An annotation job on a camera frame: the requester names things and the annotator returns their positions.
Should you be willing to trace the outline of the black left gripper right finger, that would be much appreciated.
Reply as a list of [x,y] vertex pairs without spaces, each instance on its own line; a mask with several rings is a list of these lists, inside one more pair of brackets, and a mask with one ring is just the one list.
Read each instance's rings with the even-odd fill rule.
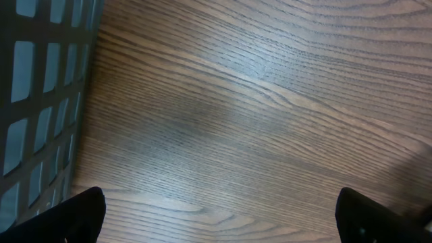
[[335,219],[342,243],[431,243],[431,207],[410,220],[345,187],[337,198]]

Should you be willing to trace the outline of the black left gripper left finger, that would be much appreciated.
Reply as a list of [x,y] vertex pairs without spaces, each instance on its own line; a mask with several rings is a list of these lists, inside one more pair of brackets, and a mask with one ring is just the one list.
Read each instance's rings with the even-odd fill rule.
[[105,213],[103,191],[92,187],[1,233],[1,243],[95,243]]

